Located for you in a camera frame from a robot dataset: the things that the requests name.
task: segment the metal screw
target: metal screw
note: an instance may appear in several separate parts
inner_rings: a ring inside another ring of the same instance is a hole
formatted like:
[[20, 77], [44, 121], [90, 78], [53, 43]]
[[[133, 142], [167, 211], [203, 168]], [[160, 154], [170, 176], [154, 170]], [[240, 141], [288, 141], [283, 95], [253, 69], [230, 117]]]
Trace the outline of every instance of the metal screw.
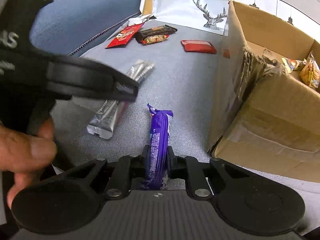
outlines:
[[198, 196], [198, 197], [207, 197], [210, 195], [210, 191], [207, 190], [207, 189], [204, 189], [204, 188], [200, 188], [200, 189], [197, 189], [195, 191], [195, 194]]
[[107, 191], [107, 194], [109, 197], [119, 197], [122, 195], [122, 192], [117, 188], [111, 188]]

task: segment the purple wrapper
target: purple wrapper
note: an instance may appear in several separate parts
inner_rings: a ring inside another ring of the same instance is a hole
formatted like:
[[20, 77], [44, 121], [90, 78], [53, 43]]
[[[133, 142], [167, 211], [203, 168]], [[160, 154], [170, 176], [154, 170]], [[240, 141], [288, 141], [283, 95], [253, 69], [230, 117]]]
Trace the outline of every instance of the purple wrapper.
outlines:
[[166, 172], [166, 152], [170, 136], [169, 127], [173, 118], [171, 110], [158, 110], [148, 104], [151, 115], [150, 124], [150, 158], [146, 163], [149, 168], [143, 187], [147, 189], [161, 189]]

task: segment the silver wrapper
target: silver wrapper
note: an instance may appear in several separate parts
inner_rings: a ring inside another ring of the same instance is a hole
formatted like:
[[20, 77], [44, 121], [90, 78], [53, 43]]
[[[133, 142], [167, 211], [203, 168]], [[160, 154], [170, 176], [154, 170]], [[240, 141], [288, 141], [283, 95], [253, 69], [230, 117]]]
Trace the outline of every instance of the silver wrapper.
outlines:
[[[127, 71], [127, 76], [141, 84], [151, 74], [154, 67], [155, 64], [148, 61], [138, 61]], [[106, 100], [87, 125], [88, 133], [110, 139], [127, 104], [123, 101]]]

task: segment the bag of cookies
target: bag of cookies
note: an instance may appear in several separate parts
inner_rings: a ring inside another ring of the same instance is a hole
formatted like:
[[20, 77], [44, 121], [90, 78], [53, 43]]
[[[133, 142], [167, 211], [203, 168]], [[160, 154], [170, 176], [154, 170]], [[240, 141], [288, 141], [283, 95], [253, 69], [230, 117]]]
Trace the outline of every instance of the bag of cookies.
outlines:
[[300, 72], [300, 78], [307, 86], [318, 88], [320, 83], [320, 69], [313, 57], [313, 52], [310, 52], [306, 66]]

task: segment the blue cushion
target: blue cushion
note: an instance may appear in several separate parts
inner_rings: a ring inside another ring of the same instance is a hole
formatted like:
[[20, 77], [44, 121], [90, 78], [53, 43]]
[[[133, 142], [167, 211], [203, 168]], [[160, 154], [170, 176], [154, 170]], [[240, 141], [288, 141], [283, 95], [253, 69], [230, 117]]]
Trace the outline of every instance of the blue cushion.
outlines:
[[[140, 1], [54, 0], [39, 11], [30, 32], [31, 43], [48, 52], [69, 54], [97, 33], [138, 13]], [[104, 42], [119, 26], [90, 42], [75, 56]]]

